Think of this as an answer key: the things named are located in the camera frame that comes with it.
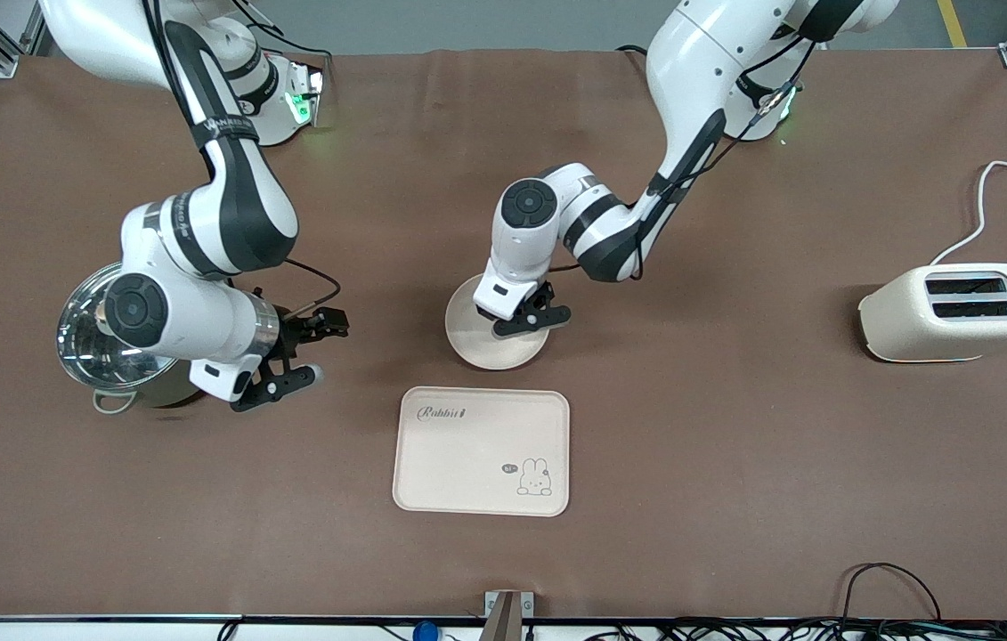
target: brown table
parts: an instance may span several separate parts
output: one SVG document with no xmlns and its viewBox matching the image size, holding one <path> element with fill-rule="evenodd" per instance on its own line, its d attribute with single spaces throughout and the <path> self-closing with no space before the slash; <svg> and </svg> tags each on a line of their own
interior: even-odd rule
<svg viewBox="0 0 1007 641">
<path fill-rule="evenodd" d="M 906 566 L 948 617 L 1007 618 L 1007 351 L 885 365 L 870 289 L 966 234 L 1007 158 L 993 51 L 821 52 L 770 141 L 707 175 L 641 283 L 557 276 L 575 320 L 531 365 L 473 370 L 442 332 L 514 179 L 583 161 L 633 198 L 664 149 L 640 58 L 341 58 L 331 133 L 269 150 L 293 252 L 344 284 L 328 382 L 234 414 L 214 398 L 104 418 L 52 346 L 67 293 L 118 257 L 122 214 L 205 178 L 172 102 L 27 58 L 0 82 L 0 614 L 462 614 L 487 589 L 541 615 L 832 613 L 846 569 Z M 1007 261 L 1007 174 L 959 260 Z M 279 304 L 323 284 L 240 277 Z M 413 385 L 555 389 L 571 506 L 424 514 L 390 496 Z M 867 576 L 853 614 L 926 616 Z"/>
</svg>

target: bunny illustration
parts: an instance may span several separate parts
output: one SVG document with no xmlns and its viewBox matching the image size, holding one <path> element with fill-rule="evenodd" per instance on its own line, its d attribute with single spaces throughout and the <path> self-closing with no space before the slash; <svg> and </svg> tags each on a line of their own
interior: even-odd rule
<svg viewBox="0 0 1007 641">
<path fill-rule="evenodd" d="M 527 459 L 523 462 L 523 475 L 519 478 L 519 494 L 551 495 L 551 472 L 547 459 Z"/>
</svg>

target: yellow floor line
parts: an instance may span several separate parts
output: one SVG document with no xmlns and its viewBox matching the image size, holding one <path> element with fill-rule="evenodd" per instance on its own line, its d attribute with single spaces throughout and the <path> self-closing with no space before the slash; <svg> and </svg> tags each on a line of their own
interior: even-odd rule
<svg viewBox="0 0 1007 641">
<path fill-rule="evenodd" d="M 966 35 L 963 34 L 963 25 L 958 21 L 955 4 L 951 0 L 939 0 L 939 12 L 942 13 L 943 23 L 947 25 L 951 47 L 966 47 Z"/>
</svg>

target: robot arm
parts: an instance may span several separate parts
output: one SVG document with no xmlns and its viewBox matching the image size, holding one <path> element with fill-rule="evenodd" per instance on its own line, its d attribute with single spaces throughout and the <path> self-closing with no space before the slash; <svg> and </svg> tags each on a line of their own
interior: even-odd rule
<svg viewBox="0 0 1007 641">
<path fill-rule="evenodd" d="M 107 81 L 169 90 L 172 78 L 150 36 L 146 1 L 40 0 L 40 8 L 59 48 L 76 64 Z M 324 69 L 264 52 L 245 25 L 227 17 L 235 4 L 250 7 L 246 0 L 165 0 L 161 12 L 202 37 L 242 114 L 254 121 L 259 143 L 278 145 L 314 123 Z"/>
<path fill-rule="evenodd" d="M 785 35 L 827 41 L 842 29 L 878 24 L 895 4 L 897 0 L 682 1 L 645 57 L 666 152 L 636 202 L 622 203 L 578 163 L 519 180 L 499 198 L 490 260 L 474 293 L 480 313 L 495 320 L 495 335 L 514 336 L 568 320 L 569 310 L 549 308 L 553 291 L 545 283 L 557 239 L 594 281 L 620 282 L 640 272 L 726 130 L 751 130 L 790 97 L 792 75 L 803 53 L 790 69 L 784 62 L 765 67 L 760 78 L 773 81 L 776 89 L 768 89 L 762 99 L 742 93 L 748 65 L 782 49 Z"/>
<path fill-rule="evenodd" d="M 83 3 L 63 4 L 63 12 L 77 4 Z M 126 216 L 120 234 L 120 277 L 105 293 L 102 315 L 108 331 L 125 344 L 192 361 L 190 381 L 213 396 L 235 403 L 254 390 L 255 398 L 278 400 L 284 394 L 282 386 L 295 390 L 319 377 L 312 367 L 293 372 L 288 368 L 296 344 L 344 336 L 347 320 L 337 310 L 324 309 L 312 318 L 283 317 L 274 305 L 229 287 L 226 279 L 277 267 L 291 251 L 298 219 L 259 149 L 258 125 L 272 122 L 280 129 L 280 118 L 293 123 L 308 114 L 293 114 L 288 108 L 273 115 L 259 111 L 256 120 L 244 114 L 244 101 L 229 82 L 230 70 L 204 37 L 212 25 L 198 21 L 200 5 L 172 5 L 177 9 L 172 15 L 193 18 L 195 24 L 156 17 L 160 12 L 152 15 L 137 3 L 104 1 L 97 7 L 112 12 L 119 19 L 117 27 L 141 29 L 129 33 L 134 40 L 144 41 L 142 35 L 146 36 L 148 48 L 120 48 L 145 65 L 120 73 L 149 78 L 156 75 L 149 65 L 166 69 L 162 82 L 172 89 L 211 178 L 162 202 L 135 207 Z M 49 20 L 54 17 L 50 9 L 58 7 L 44 4 Z M 138 15 L 146 13 L 141 26 L 136 24 L 136 7 Z M 57 40 L 63 47 L 63 36 Z M 260 57 L 256 44 L 255 50 Z M 97 57 L 104 48 L 96 51 L 100 52 L 77 61 L 105 73 L 116 68 Z M 272 68 L 274 62 L 259 60 L 239 68 L 262 68 L 262 64 Z M 119 77 L 115 72 L 108 75 Z M 271 91 L 267 102 L 283 93 L 276 82 Z M 292 380 L 280 381 L 282 385 L 272 380 L 264 362 L 271 358 L 286 360 L 282 376 Z M 251 385 L 255 372 L 262 373 L 262 380 Z M 265 390 L 271 382 L 274 389 Z"/>
</svg>

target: beige tray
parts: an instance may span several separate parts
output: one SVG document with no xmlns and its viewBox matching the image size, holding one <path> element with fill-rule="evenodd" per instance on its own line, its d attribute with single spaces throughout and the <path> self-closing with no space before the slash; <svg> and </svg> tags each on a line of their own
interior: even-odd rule
<svg viewBox="0 0 1007 641">
<path fill-rule="evenodd" d="M 555 390 L 419 386 L 401 402 L 393 499 L 405 510 L 556 516 L 569 467 L 571 407 Z"/>
</svg>

